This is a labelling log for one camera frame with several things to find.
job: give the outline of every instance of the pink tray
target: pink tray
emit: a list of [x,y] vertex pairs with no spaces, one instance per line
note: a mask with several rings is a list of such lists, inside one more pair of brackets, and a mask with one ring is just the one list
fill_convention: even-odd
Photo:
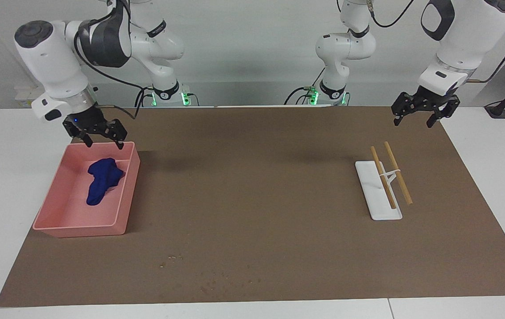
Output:
[[[118,186],[109,188],[100,204],[89,206],[86,198],[93,176],[87,170],[92,163],[109,157],[125,175]],[[125,142],[122,150],[114,143],[94,143],[90,148],[68,145],[33,229],[54,237],[124,234],[139,168],[133,142]]]

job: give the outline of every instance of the blue towel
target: blue towel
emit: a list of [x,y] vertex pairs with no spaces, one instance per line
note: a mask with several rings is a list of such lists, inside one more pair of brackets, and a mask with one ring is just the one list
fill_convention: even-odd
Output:
[[116,167],[114,158],[104,158],[92,163],[89,166],[89,174],[94,176],[94,181],[89,186],[89,196],[86,198],[86,204],[90,206],[98,205],[105,196],[105,192],[118,185],[124,172]]

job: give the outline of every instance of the brown paper surface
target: brown paper surface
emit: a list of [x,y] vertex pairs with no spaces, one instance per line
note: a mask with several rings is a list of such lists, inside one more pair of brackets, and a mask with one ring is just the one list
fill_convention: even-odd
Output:
[[[505,295],[505,234],[428,114],[105,113],[141,158],[126,234],[31,230],[0,307]],[[374,222],[354,162],[375,145],[391,169],[385,140],[414,205],[394,183],[404,218]]]

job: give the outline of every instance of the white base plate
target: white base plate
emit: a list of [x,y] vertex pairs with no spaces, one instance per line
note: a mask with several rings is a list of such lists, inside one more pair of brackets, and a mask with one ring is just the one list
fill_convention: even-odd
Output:
[[384,192],[382,182],[380,181],[380,175],[378,175],[378,171],[376,170],[376,165],[374,162],[356,162],[355,168],[357,169],[357,174],[359,175],[360,185],[362,186],[364,198],[366,198],[366,204],[368,205],[368,210],[370,211],[370,217],[373,220],[402,219],[402,212],[400,211],[398,201],[394,196],[392,187],[388,185],[388,191],[390,194],[392,194],[392,197],[396,202],[396,209],[393,210],[390,208],[388,197],[386,197],[386,192]]

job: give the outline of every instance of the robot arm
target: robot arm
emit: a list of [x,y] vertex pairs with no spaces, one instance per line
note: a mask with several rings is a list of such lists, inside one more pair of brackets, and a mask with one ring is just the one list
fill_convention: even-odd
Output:
[[328,34],[317,40],[316,53],[325,63],[319,83],[320,98],[338,103],[345,92],[349,77],[348,60],[370,57],[376,49],[376,39],[369,32],[370,12],[367,0],[344,0],[341,21],[349,28],[341,34]]
[[173,102],[182,100],[176,93],[183,85],[166,60],[181,58],[183,43],[166,31],[164,20],[156,20],[157,6],[150,0],[132,0],[132,4],[108,0],[107,8],[108,14],[98,20],[29,22],[16,31],[15,44],[46,89],[31,104],[37,117],[46,121],[64,117],[69,135],[88,146],[92,144],[89,134],[98,134],[122,148],[127,131],[119,120],[104,118],[72,48],[97,66],[121,67],[134,57],[149,71],[158,100]]
[[432,127],[459,106],[457,89],[477,70],[505,34],[505,0],[467,0],[456,12],[451,0],[430,0],[421,18],[424,32],[440,47],[420,75],[414,95],[402,92],[392,105],[394,124],[417,111],[433,111]]

